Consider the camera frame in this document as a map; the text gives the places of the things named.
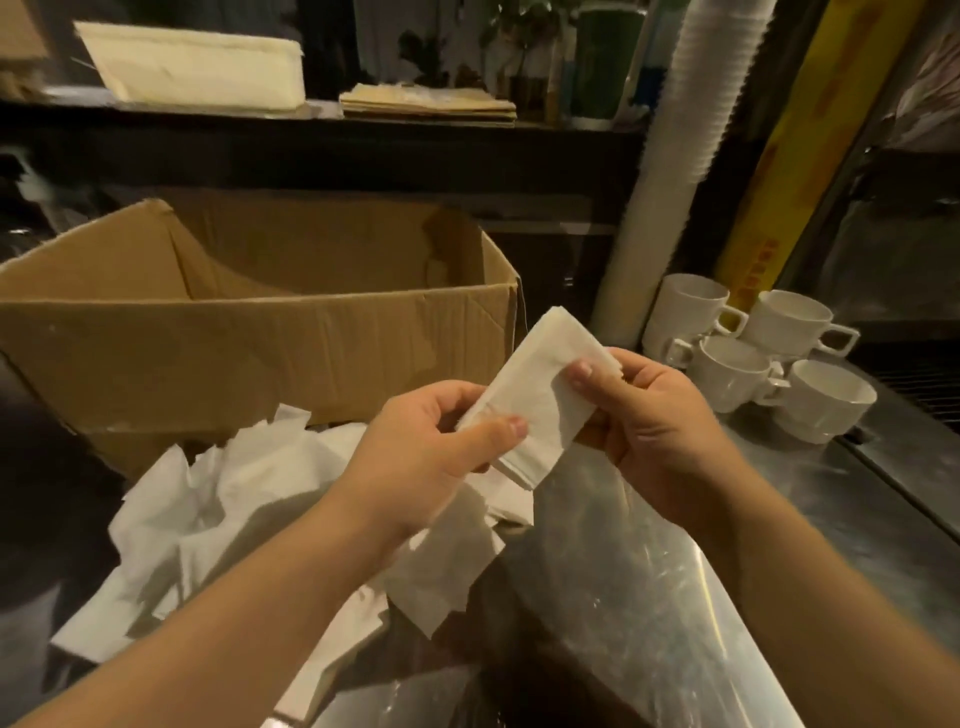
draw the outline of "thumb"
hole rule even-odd
[[[527,436],[522,417],[497,417],[444,435],[446,466],[465,475],[506,454]]]
[[[632,419],[643,404],[641,389],[626,382],[620,373],[611,373],[580,359],[565,370],[567,381],[588,402],[621,421]]]

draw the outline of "green cup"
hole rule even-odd
[[[620,106],[646,10],[626,2],[590,2],[577,19],[570,100],[575,129],[609,129]]]

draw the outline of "forearm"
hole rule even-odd
[[[714,483],[719,522],[693,529],[809,728],[946,726],[960,667],[851,569],[748,466]]]
[[[334,487],[154,634],[22,728],[259,726],[337,611],[393,550]]]

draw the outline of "stack of paper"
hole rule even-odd
[[[417,117],[513,126],[516,107],[482,88],[358,84],[340,94],[345,116]]]

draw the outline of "hand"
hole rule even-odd
[[[686,376],[622,349],[610,349],[623,378],[589,362],[566,369],[571,385],[599,412],[578,440],[603,449],[643,498],[689,530],[711,507],[711,487],[748,467]]]
[[[485,389],[441,381],[388,400],[334,490],[401,541],[426,528],[467,473],[483,470],[527,436],[521,417],[451,431]]]

